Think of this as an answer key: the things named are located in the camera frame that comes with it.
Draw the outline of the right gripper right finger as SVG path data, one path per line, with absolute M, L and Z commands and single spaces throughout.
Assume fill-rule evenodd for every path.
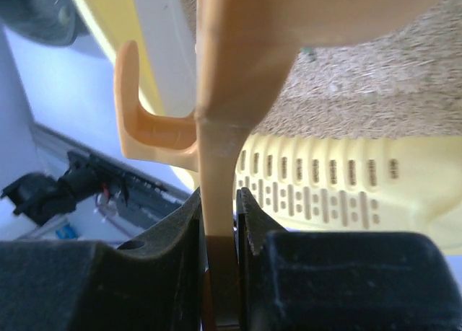
M 459 330 L 442 252 L 412 232 L 287 231 L 237 192 L 244 330 Z

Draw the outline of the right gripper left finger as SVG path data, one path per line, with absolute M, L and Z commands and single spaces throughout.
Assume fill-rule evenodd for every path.
M 201 195 L 120 247 L 1 243 L 3 330 L 198 330 Z

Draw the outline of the yellow litter box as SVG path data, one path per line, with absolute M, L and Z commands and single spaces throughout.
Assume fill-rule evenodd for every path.
M 179 0 L 75 0 L 110 60 L 136 43 L 138 98 L 151 115 L 185 118 L 196 106 L 196 33 Z M 232 202 L 247 187 L 282 226 L 308 231 L 412 231 L 461 251 L 461 139 L 287 138 L 250 132 Z

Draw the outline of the orange litter scoop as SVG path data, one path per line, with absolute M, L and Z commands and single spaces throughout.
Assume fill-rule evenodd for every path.
M 123 155 L 195 170 L 209 259 L 203 327 L 238 330 L 232 184 L 240 150 L 281 92 L 300 49 L 363 43 L 440 0 L 197 0 L 196 106 L 185 118 L 140 104 L 135 42 L 118 52 L 114 97 Z

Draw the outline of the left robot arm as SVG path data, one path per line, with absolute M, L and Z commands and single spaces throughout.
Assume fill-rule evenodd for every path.
M 77 207 L 77 199 L 69 187 L 38 172 L 23 175 L 7 185 L 1 191 L 1 198 L 13 202 L 15 216 L 23 214 L 38 226 Z

